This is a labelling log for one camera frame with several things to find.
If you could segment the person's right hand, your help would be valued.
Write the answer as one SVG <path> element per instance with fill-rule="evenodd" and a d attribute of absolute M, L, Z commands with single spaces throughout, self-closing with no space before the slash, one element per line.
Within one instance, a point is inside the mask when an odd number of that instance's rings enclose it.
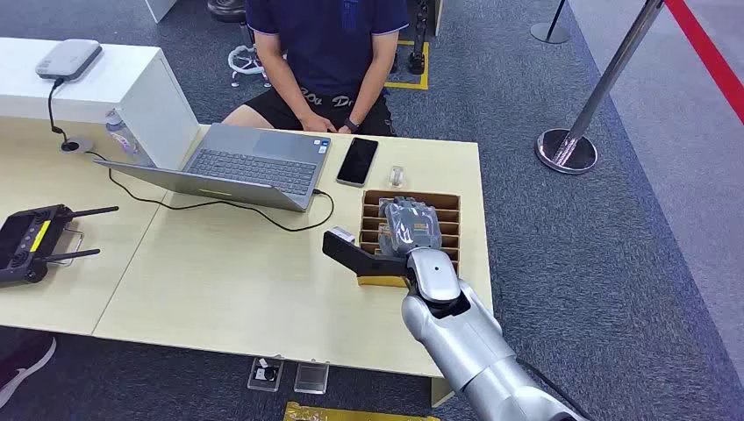
<path fill-rule="evenodd" d="M 303 130 L 307 132 L 337 132 L 336 127 L 333 123 L 314 112 L 310 112 L 307 115 L 299 117 Z"/>

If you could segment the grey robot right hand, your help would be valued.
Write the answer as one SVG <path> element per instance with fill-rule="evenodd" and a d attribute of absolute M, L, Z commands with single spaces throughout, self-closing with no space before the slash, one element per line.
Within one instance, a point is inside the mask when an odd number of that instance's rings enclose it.
<path fill-rule="evenodd" d="M 416 248 L 442 248 L 436 210 L 410 196 L 379 200 L 378 244 L 382 255 L 405 257 Z"/>

